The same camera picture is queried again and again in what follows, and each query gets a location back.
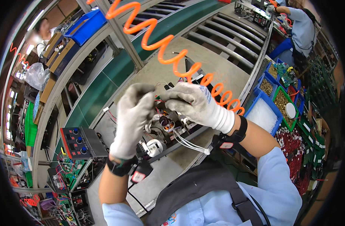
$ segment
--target black wristband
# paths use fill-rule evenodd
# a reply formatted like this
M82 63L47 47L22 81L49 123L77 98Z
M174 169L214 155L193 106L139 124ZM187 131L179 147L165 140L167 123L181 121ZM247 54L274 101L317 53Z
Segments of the black wristband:
M245 138L245 133L247 132L248 122L246 118L239 115L241 119L241 125L238 130L235 130L230 137L227 137L229 142L241 142Z

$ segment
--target electrical wire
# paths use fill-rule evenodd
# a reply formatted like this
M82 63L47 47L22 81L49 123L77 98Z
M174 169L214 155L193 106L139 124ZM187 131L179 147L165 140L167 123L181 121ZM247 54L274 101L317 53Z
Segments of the electrical wire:
M159 127L154 127L154 126L151 126L150 128L159 129L159 130L162 132L162 134L164 134L164 132L162 131L162 129L160 129Z
M95 0L87 0L86 3L89 5L92 2L94 2L94 1ZM191 80L192 75L194 73L196 73L200 69L202 64L200 62L194 63L194 65L190 68L190 70L188 72L183 73L183 74L179 73L179 71L178 71L179 61L183 57L186 57L186 54L188 53L188 50L186 50L186 49L182 50L177 56L175 56L175 57L173 57L171 59L168 59L168 60L164 60L163 59L164 51L166 50L166 47L170 43L170 41L174 38L174 35L168 35L167 37L163 38L162 40L160 40L160 41L158 41L158 42L148 46L148 39L149 39L153 29L155 29L155 27L157 25L157 19L151 18L151 19L148 19L148 20L145 20L145 21L139 23L138 25L135 25L134 27L130 27L131 23L133 22L133 20L135 19L135 17L139 13L139 9L141 8L141 4L138 3L138 2L130 2L130 3L127 3L127 4L119 7L118 9L116 9L116 7L120 3L120 1L121 0L115 0L113 2L111 7L109 8L108 12L106 13L106 16L105 16L106 19L110 20L112 18L115 18L117 15L121 14L124 11L133 9L133 11L130 14L129 18L125 22L125 26L124 26L124 29L123 29L124 33L125 34L133 34L133 33L136 33L138 31L143 30L143 29L146 28L146 32L144 33L143 39L141 41L142 48L144 50L148 50L148 51L160 48L160 50L158 52L158 60L159 60L159 62L161 64L172 64L173 65L172 69L173 69L174 74L176 76L178 76L178 77L186 77L187 80L188 80L188 83L192 83L192 80ZM213 77L214 77L213 73L206 74L202 78L202 80L200 82L200 85L208 86L213 81ZM224 84L223 83L221 83L221 82L217 83L213 87L213 89L211 91L211 97L218 96L223 91L223 88L224 88ZM224 106L224 105L228 104L227 109L229 111L237 112L237 111L241 110L241 112L238 113L238 115L243 115L244 114L244 108L240 107L240 101L238 99L234 99L234 100L231 101L232 97L233 97L233 93L231 91L226 91L222 95L222 97L220 98L220 102L217 102L217 104L220 105L220 106ZM230 109L230 106L234 102L238 102L238 105L235 108Z

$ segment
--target cardboard box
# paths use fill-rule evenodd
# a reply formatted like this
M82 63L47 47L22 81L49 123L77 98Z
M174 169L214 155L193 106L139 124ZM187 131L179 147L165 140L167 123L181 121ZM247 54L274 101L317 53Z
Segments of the cardboard box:
M79 49L79 45L70 38L61 54L54 61L53 65L50 68L50 71L57 77L59 77Z
M52 54L52 56L50 57L50 59L47 61L46 66L51 68L51 66L53 65L54 61L57 59L57 57L58 57L58 52L55 51Z
M56 83L56 76L54 74L50 74L47 85L45 86L42 95L39 97L39 101L42 103L46 103L48 100L49 95Z
M62 41L63 38L64 36L62 35L62 33L56 32L47 43L46 45L47 49L45 50L45 53L43 54L43 56L49 59L54 53L54 48Z
M70 35L74 34L88 19L82 21L75 29L73 29L73 31L71 31Z

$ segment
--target white plastic part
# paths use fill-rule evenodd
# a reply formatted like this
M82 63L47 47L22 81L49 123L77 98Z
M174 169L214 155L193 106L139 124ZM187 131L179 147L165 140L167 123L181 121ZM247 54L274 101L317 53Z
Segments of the white plastic part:
M286 113L287 113L288 118L290 118L290 119L292 119L296 116L296 108L294 107L294 105L291 102L289 102L286 105Z
M166 144L163 141L152 139L147 142L148 152L150 157L155 157L166 149Z

